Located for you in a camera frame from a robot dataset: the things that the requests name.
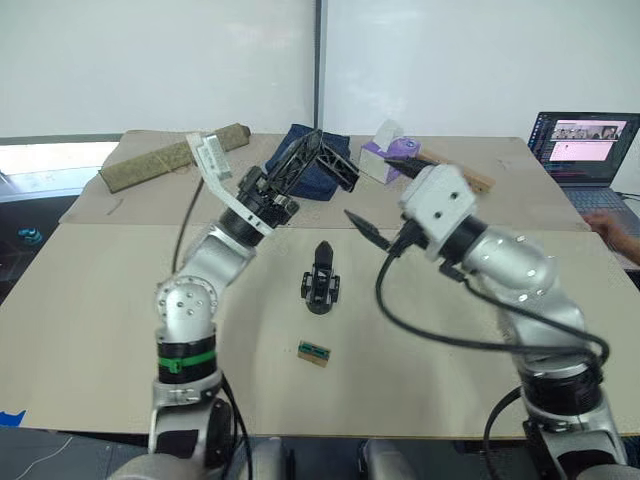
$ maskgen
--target wooden stick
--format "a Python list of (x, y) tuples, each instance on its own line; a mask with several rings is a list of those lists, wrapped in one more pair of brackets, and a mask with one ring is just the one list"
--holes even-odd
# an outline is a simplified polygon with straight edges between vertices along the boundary
[[(449, 159), (443, 157), (442, 155), (438, 155), (437, 153), (430, 152), (428, 150), (422, 150), (420, 153), (416, 155), (416, 158), (419, 160), (425, 160), (427, 162), (436, 163), (438, 165), (442, 164), (450, 164), (457, 165), (454, 162), (451, 162)], [(476, 172), (468, 167), (463, 167), (462, 165), (457, 165), (462, 169), (462, 174), (464, 178), (467, 180), (467, 183), (471, 187), (475, 193), (487, 193), (491, 190), (496, 183), (496, 181), (491, 178), (483, 175), (481, 173)]]

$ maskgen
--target blue tape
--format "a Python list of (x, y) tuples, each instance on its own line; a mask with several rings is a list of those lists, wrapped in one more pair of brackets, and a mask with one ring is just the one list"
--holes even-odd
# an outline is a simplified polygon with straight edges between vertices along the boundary
[(0, 426), (1, 427), (19, 427), (22, 423), (26, 410), (21, 411), (17, 415), (10, 415), (4, 411), (0, 412)]

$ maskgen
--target rolled mat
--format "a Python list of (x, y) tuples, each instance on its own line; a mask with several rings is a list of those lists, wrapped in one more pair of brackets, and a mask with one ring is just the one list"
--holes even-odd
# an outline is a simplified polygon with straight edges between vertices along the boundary
[[(213, 132), (225, 152), (249, 144), (249, 127), (234, 123)], [(184, 141), (139, 155), (100, 170), (111, 193), (138, 185), (193, 162), (189, 144)]]

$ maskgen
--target laptop screen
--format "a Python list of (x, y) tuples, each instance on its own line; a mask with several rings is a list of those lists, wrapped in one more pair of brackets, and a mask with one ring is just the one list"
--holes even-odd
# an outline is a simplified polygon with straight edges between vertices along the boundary
[(529, 148), (560, 184), (608, 186), (639, 125), (640, 114), (541, 112)]

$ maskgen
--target beige table surface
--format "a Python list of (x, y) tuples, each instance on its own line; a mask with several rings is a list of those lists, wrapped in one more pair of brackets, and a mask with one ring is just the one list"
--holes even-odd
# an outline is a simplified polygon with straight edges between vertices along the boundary
[[(26, 409), (27, 427), (147, 432), (154, 288), (167, 277), (176, 232), (65, 224), (54, 233), (0, 307), (0, 410)], [(589, 329), (610, 341), (604, 385), (620, 431), (639, 433), (640, 295), (595, 234), (525, 233), (558, 256)], [(315, 316), (299, 287), (321, 240), (332, 244), (342, 282), (334, 309)], [(252, 433), (479, 437), (493, 404), (518, 383), (504, 354), (426, 342), (389, 324), (373, 295), (383, 253), (356, 231), (282, 228), (259, 248), (216, 317), (220, 365)], [(392, 267), (385, 297), (421, 327), (498, 339), (495, 311), (418, 250)], [(301, 339), (331, 349), (327, 368), (296, 357)], [(520, 405), (509, 408), (495, 434), (522, 436), (523, 418)]]
[[(255, 134), (245, 147), (228, 153), (236, 184), (246, 170), (268, 160), (283, 135)], [(493, 190), (478, 198), (481, 218), (492, 224), (542, 230), (588, 230), (560, 188), (531, 155), (519, 138), (417, 137), (426, 149), (470, 166), (496, 180)], [(184, 134), (135, 131), (122, 138), (105, 165), (111, 165), (184, 139)], [(351, 138), (352, 159), (357, 163), (360, 146), (370, 137)], [(166, 174), (116, 194), (110, 194), (100, 176), (61, 219), (62, 223), (130, 225), (179, 225), (198, 179), (195, 167)], [(360, 213), (380, 228), (399, 228), (397, 201), (409, 183), (405, 177), (387, 186), (362, 175), (353, 193), (338, 189), (330, 202), (301, 199), (291, 226), (350, 228), (345, 208)], [(217, 218), (223, 205), (208, 190), (202, 192), (191, 222), (204, 224)]]

